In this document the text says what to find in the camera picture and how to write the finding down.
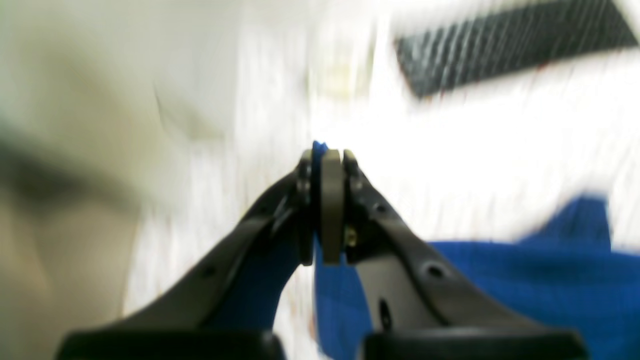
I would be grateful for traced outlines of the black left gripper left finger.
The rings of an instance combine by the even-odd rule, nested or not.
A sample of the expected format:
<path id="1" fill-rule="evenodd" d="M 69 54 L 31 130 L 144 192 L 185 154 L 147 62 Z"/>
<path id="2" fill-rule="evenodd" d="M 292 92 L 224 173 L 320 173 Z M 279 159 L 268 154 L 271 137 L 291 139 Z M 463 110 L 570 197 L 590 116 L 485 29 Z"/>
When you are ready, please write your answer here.
<path id="1" fill-rule="evenodd" d="M 284 360 L 273 332 L 281 292 L 314 258 L 313 151 L 160 298 L 71 333 L 58 360 Z"/>

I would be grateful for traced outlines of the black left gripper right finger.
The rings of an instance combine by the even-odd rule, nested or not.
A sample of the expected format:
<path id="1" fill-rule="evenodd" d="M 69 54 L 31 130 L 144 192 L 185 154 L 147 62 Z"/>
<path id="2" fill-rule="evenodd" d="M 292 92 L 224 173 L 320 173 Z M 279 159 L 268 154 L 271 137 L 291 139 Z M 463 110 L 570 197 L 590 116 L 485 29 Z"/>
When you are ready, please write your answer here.
<path id="1" fill-rule="evenodd" d="M 320 159 L 324 265 L 356 269 L 374 331 L 361 360 L 586 360 L 580 336 L 521 316 L 419 239 L 349 150 Z"/>

